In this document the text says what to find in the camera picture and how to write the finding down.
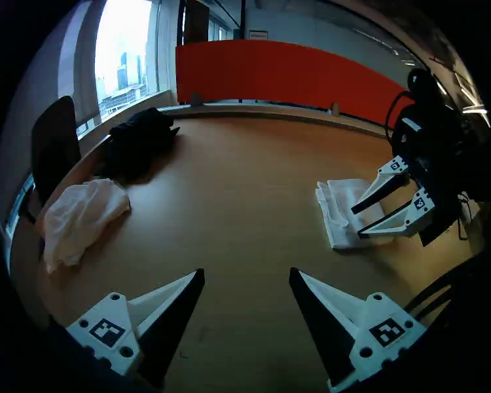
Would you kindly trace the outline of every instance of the white wall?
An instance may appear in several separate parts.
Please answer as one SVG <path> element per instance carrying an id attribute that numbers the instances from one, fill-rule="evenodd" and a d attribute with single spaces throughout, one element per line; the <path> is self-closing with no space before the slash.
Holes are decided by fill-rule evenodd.
<path id="1" fill-rule="evenodd" d="M 404 65 L 398 56 L 378 43 L 350 29 L 296 12 L 249 9 L 245 17 L 246 38 L 249 37 L 249 30 L 265 30 L 272 41 L 338 54 L 385 75 L 401 86 L 407 85 L 411 67 Z"/>

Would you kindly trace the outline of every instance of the black chair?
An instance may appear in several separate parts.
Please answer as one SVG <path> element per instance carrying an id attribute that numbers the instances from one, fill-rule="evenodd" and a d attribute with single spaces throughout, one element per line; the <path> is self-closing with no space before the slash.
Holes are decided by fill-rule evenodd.
<path id="1" fill-rule="evenodd" d="M 31 135 L 31 169 L 41 206 L 80 161 L 73 99 L 64 96 L 38 118 Z"/>

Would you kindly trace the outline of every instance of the orange wall panel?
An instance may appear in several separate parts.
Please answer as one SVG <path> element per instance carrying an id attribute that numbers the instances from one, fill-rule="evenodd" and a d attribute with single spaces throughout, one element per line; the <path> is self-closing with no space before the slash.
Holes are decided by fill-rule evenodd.
<path id="1" fill-rule="evenodd" d="M 277 41 L 230 40 L 176 48 L 177 95 L 189 102 L 245 99 L 330 108 L 384 124 L 404 88 L 353 60 Z M 390 124 L 411 101 L 397 104 Z"/>

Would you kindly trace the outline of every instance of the ceiling light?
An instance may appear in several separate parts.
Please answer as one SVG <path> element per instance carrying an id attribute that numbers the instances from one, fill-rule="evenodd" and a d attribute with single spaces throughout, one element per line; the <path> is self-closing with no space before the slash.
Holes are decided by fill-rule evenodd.
<path id="1" fill-rule="evenodd" d="M 440 91 L 442 92 L 442 94 L 444 94 L 445 96 L 447 96 L 446 89 L 444 89 L 444 86 L 442 86 L 439 81 L 437 81 L 437 86 L 440 89 Z"/>
<path id="2" fill-rule="evenodd" d="M 469 99 L 469 101 L 471 101 L 473 103 L 473 105 L 478 105 L 479 104 L 479 102 L 477 101 L 477 99 L 475 97 L 473 97 L 471 95 L 471 93 L 466 88 L 461 87 L 460 90 Z"/>
<path id="3" fill-rule="evenodd" d="M 464 109 L 462 113 L 487 113 L 485 109 Z"/>

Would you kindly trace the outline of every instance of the folded white towel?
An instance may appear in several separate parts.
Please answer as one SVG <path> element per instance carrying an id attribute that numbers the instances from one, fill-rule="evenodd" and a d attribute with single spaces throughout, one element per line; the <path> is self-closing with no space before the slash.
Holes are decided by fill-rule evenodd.
<path id="1" fill-rule="evenodd" d="M 130 209 L 129 196 L 112 180 L 72 185 L 44 217 L 44 260 L 49 273 L 58 265 L 76 265 L 105 226 Z"/>
<path id="2" fill-rule="evenodd" d="M 357 232 L 384 217 L 380 203 L 353 214 L 351 208 L 358 202 L 369 183 L 363 179 L 328 180 L 317 182 L 316 198 L 322 209 L 323 220 L 332 248 L 363 248 L 385 244 L 392 237 L 360 239 Z"/>

